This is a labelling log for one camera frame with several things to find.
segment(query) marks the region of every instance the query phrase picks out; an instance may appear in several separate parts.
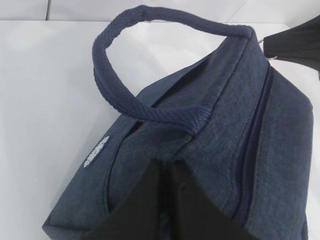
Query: white surface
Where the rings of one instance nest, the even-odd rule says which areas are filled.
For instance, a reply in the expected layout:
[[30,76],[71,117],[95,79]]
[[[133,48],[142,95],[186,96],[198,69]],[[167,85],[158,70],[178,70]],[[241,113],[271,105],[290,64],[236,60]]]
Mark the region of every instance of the white surface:
[[[119,115],[100,95],[91,59],[105,22],[0,22],[0,231],[4,240],[46,240],[41,225],[78,167]],[[252,24],[258,38],[287,29]],[[175,23],[140,23],[107,50],[124,84],[144,86],[212,52],[223,37]],[[312,240],[320,239],[320,83],[293,63],[272,64],[314,106],[308,200]]]
[[285,23],[299,25],[320,14],[320,0],[247,0],[230,23]]
[[138,5],[184,10],[230,23],[285,23],[292,26],[320,14],[320,0],[52,0],[50,20],[111,21]]
[[184,10],[217,22],[226,22],[246,0],[52,0],[50,20],[111,21],[138,5]]
[[0,20],[45,20],[48,0],[0,0]]

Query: zipper track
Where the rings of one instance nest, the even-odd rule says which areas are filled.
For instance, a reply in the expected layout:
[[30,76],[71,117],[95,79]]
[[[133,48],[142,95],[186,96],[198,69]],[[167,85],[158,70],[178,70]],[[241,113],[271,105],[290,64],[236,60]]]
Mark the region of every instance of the zipper track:
[[246,143],[242,148],[242,153],[240,154],[241,161],[237,165],[236,170],[239,201],[233,212],[232,220],[240,226],[243,226],[246,223],[249,214],[254,188],[255,165],[259,146],[259,136],[272,83],[273,68],[269,65],[258,105],[250,126],[249,134],[246,139]]

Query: white backdrop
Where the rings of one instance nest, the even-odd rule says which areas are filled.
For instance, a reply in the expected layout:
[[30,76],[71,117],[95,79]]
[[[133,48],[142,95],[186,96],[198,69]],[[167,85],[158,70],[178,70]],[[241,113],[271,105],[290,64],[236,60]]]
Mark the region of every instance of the white backdrop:
[[138,5],[175,8],[217,22],[285,23],[320,14],[320,0],[0,0],[0,20],[111,21]]

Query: bag handle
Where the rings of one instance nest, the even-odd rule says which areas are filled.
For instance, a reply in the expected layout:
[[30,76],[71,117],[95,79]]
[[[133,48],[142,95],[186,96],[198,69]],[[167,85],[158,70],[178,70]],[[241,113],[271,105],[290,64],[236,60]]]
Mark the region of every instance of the bag handle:
[[201,105],[191,105],[180,109],[149,107],[137,100],[126,88],[107,58],[106,48],[123,29],[139,22],[152,20],[177,22],[211,34],[248,39],[252,35],[252,30],[247,26],[209,21],[180,10],[140,5],[118,15],[95,39],[92,47],[94,78],[102,96],[110,105],[130,118],[143,122],[169,124],[194,136],[206,124],[211,109]]

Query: blue zipper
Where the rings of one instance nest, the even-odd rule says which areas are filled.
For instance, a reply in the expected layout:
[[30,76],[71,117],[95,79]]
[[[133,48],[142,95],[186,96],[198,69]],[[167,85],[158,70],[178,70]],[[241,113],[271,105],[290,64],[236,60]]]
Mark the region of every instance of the blue zipper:
[[239,200],[234,209],[232,220],[240,226],[243,226],[246,223],[249,214],[254,188],[255,165],[259,146],[259,136],[272,83],[273,68],[269,65],[258,105],[250,125],[249,134],[240,154],[241,160],[239,161],[236,170]]

